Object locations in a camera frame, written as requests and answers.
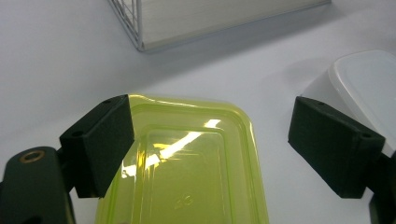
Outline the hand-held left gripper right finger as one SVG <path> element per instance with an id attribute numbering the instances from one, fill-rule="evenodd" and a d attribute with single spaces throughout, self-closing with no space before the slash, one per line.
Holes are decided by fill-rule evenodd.
<path id="1" fill-rule="evenodd" d="M 340 197 L 359 199 L 386 138 L 323 102 L 298 96 L 288 142 Z"/>

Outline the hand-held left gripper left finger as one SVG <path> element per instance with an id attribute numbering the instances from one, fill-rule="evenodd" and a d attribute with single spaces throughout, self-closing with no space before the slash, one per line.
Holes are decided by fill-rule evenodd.
<path id="1" fill-rule="evenodd" d="M 134 142 L 129 97 L 103 101 L 67 129 L 60 142 L 66 186 L 80 198 L 103 198 Z"/>

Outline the white plastic container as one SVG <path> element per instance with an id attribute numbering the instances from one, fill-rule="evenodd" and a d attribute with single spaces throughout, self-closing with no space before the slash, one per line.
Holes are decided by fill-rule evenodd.
<path id="1" fill-rule="evenodd" d="M 334 61 L 302 93 L 334 107 L 386 138 L 396 152 L 396 55 L 374 49 Z"/>

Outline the green translucent plastic container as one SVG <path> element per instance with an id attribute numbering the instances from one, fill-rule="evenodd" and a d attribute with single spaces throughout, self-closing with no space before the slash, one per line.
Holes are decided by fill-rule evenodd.
<path id="1" fill-rule="evenodd" d="M 94 224 L 269 224 L 243 110 L 139 94 L 129 100 L 135 141 Z"/>

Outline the white wire shelf rack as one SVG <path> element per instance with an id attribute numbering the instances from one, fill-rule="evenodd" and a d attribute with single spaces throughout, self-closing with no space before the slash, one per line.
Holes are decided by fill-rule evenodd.
<path id="1" fill-rule="evenodd" d="M 160 49 L 332 0 L 108 0 L 137 50 Z"/>

